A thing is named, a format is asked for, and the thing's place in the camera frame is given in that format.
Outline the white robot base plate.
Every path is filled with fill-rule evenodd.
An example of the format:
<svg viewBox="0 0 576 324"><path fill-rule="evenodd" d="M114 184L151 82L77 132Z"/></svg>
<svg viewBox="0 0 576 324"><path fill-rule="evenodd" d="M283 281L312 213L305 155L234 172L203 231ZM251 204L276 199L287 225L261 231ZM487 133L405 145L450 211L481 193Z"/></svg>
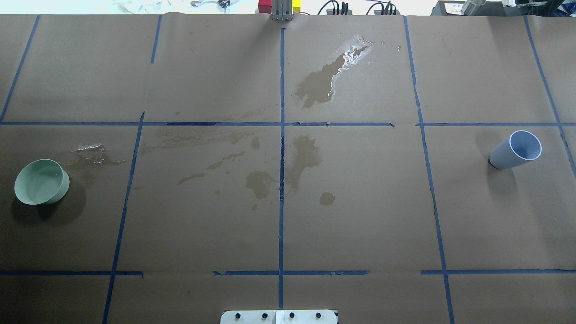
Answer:
<svg viewBox="0 0 576 324"><path fill-rule="evenodd" d="M336 311L311 310L238 310L225 311L220 324L338 324Z"/></svg>

